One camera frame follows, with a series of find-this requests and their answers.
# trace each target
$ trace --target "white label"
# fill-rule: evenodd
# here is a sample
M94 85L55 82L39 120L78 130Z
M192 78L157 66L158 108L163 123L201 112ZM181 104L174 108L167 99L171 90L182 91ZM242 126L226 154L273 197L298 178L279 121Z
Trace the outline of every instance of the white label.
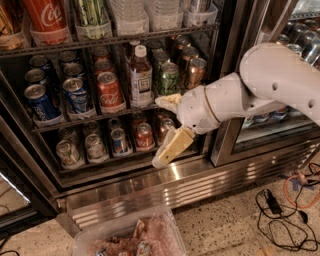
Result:
M131 72L131 93L133 101L146 101L152 97L152 70L142 73Z

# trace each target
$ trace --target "soda bottle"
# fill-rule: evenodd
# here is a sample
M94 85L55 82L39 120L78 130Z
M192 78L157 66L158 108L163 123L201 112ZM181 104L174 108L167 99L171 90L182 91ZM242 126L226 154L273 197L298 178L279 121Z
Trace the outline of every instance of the soda bottle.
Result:
M130 62L131 100L134 105L142 107L152 101L152 65L147 59L144 45L135 48L135 55Z

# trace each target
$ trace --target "bottle cap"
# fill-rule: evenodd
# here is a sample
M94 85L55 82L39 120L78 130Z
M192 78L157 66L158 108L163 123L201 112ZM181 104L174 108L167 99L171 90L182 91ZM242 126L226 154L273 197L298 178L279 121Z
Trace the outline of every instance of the bottle cap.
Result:
M140 44L140 41L130 41L129 44L130 44L130 45L133 45L133 46L139 45L139 44Z
M146 57L147 48L144 45L138 45L136 48L134 48L134 54L139 58Z

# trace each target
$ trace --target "speckled floor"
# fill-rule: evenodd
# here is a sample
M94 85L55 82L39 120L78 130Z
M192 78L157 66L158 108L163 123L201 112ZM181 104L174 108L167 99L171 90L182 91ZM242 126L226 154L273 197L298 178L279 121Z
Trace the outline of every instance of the speckled floor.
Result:
M313 160L320 163L320 154ZM267 188L272 191L280 204L290 206L283 193L284 179L275 178L268 183L256 184L244 190L209 198L178 209L174 215L180 234L189 256L291 256L291 255L320 255L320 248L316 252L289 252L272 245L258 230L257 222L259 208L255 203L256 194ZM306 189L301 195L301 204L310 202L318 193L319 186L314 190ZM291 196L292 184L288 186ZM320 241L320 203L304 209L308 214L309 224ZM292 219L298 225L301 220L297 215ZM279 226L273 229L277 241L288 241L288 237ZM301 232L293 228L293 237L299 240ZM3 251L17 250L21 256L71 256L73 239L55 220L29 229L13 236Z

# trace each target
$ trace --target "robotic arm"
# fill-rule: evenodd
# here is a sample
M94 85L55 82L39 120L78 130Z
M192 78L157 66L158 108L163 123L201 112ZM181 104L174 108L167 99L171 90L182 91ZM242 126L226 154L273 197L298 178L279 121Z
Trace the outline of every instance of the robotic arm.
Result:
M182 127L170 130L152 163L167 166L195 134L205 134L234 117L249 117L291 106L320 125L320 72L285 46L264 43L251 48L232 73L181 95L156 99L177 114Z

